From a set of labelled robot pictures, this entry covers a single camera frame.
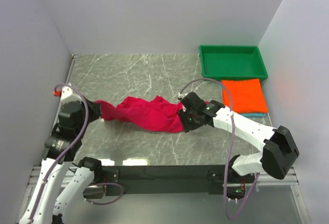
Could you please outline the crimson red t shirt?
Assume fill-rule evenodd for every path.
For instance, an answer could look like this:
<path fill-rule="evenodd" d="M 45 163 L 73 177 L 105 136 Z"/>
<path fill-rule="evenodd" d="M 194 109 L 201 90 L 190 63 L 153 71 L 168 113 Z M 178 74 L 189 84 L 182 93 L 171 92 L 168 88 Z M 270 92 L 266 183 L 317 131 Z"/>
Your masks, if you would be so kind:
<path fill-rule="evenodd" d="M 117 106 L 103 100 L 100 104 L 101 118 L 105 121 L 118 120 L 137 125 L 151 131 L 163 133 L 180 133 L 184 131 L 178 111 L 183 105 L 170 103 L 162 96 L 156 96 L 152 101 L 142 98 L 126 97 Z"/>

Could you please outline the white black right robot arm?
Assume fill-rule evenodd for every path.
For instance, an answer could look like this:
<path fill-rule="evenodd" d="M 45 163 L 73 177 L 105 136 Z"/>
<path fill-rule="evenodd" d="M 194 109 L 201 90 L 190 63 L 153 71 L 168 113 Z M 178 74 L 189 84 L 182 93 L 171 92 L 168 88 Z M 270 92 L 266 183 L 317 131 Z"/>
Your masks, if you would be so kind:
<path fill-rule="evenodd" d="M 209 125 L 230 132 L 258 150 L 254 154 L 233 156 L 228 163 L 229 179 L 267 173 L 283 180 L 300 155 L 290 130 L 284 126 L 274 128 L 259 124 L 218 101 L 207 103 L 194 92 L 178 99 L 183 106 L 178 116 L 185 133 Z"/>

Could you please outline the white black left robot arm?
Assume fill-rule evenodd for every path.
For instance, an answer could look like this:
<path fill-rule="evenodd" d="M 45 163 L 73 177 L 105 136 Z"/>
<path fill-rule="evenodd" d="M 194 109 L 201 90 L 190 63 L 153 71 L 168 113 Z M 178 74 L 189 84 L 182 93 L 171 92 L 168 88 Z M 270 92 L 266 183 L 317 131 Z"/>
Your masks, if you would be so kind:
<path fill-rule="evenodd" d="M 20 223 L 63 223 L 64 213 L 72 201 L 100 177 L 101 162 L 84 159 L 70 183 L 60 192 L 87 126 L 100 116 L 100 103 L 86 99 L 62 103 L 57 122 L 45 142 L 41 171 Z"/>

